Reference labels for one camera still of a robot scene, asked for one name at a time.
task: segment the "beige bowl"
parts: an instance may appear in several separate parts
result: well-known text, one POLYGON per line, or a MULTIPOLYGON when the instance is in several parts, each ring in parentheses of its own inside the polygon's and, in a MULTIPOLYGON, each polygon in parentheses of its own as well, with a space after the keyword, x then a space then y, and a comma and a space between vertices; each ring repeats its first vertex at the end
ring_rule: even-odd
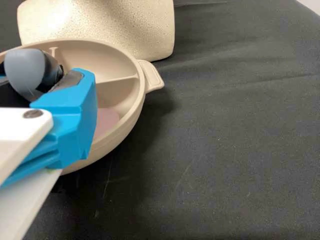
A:
MULTIPOLYGON (((126 51, 105 42, 60 39, 27 44, 16 49, 24 48, 41 49, 52 54, 66 72, 72 68, 93 72, 98 107, 115 110, 119 115, 119 121, 112 128, 93 140, 88 159, 73 163, 62 174, 84 168, 112 151, 136 124, 146 93, 164 86, 150 62, 137 60, 126 51)), ((1 62, 5 54, 0 53, 1 62)))

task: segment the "black cloth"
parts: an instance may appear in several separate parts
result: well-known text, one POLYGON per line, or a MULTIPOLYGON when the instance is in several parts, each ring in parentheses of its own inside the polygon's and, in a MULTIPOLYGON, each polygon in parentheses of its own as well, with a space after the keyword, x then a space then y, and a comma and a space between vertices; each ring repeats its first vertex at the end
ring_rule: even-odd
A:
MULTIPOLYGON (((165 88, 113 152, 58 180, 26 240, 319 238, 320 17, 175 3, 165 88)), ((0 11, 4 50, 18 36, 0 11)))

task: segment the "pink item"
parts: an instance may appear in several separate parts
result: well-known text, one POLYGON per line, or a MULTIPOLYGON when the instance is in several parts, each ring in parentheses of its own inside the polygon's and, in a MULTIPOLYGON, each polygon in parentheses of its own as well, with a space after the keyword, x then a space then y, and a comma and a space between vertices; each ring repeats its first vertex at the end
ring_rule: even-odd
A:
POLYGON ((120 116, 114 109, 98 108, 93 139, 98 139, 100 136, 106 134, 106 132, 113 128, 119 120, 120 116))

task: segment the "screw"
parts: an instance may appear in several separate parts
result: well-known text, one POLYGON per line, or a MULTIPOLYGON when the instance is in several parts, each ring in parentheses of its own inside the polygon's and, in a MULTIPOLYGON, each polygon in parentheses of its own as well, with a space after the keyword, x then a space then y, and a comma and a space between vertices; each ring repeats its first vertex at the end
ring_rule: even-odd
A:
POLYGON ((24 119, 34 119, 34 118, 40 117, 43 114, 44 113, 41 110, 33 109, 33 110, 26 111, 23 114, 23 118, 24 119))

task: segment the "bowl handle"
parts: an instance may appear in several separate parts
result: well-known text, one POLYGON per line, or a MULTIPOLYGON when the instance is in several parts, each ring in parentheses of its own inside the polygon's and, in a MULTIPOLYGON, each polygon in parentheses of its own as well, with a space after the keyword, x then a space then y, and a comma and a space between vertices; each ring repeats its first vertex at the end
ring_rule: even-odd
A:
POLYGON ((145 78, 145 93, 150 93, 154 90, 162 89, 165 86, 164 81, 159 75, 155 66, 145 60, 138 60, 145 78))

